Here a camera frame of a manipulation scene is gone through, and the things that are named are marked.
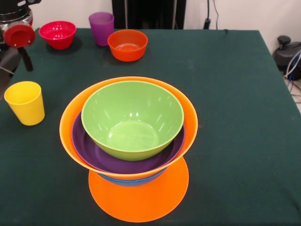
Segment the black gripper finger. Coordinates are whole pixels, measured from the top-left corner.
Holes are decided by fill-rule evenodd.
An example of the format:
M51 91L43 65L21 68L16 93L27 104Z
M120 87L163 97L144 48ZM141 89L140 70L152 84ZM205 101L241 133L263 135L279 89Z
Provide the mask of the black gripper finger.
M19 54L22 56L26 70L32 72L33 71L32 62L24 47L19 48Z

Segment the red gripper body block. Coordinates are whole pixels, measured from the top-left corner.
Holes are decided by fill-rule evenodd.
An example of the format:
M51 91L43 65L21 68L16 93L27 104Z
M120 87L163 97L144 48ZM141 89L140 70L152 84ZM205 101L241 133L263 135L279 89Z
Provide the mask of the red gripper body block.
M23 48L33 44L35 32L30 25L10 26L3 34L5 43L12 48Z

